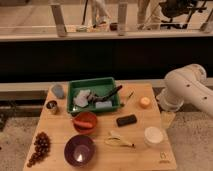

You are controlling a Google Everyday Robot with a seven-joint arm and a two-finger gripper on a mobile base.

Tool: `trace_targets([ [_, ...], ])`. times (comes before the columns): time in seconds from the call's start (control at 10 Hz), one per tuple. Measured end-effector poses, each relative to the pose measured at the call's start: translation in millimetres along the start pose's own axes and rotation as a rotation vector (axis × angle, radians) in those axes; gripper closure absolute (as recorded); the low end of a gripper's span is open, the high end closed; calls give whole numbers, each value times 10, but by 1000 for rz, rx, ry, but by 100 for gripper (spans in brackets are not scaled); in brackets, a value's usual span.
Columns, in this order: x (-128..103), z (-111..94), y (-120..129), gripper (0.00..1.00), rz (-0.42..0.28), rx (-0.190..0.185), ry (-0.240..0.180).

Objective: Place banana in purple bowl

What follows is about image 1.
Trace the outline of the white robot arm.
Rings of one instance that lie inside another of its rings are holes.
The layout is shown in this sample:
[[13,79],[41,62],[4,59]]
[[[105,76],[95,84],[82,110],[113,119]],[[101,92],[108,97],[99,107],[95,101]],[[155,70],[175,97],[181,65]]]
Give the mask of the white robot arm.
[[175,113],[184,102],[191,103],[213,118],[213,90],[203,84],[206,79],[206,70],[199,64],[186,65],[166,74],[165,87],[156,96],[162,109],[161,121],[164,129],[169,128]]

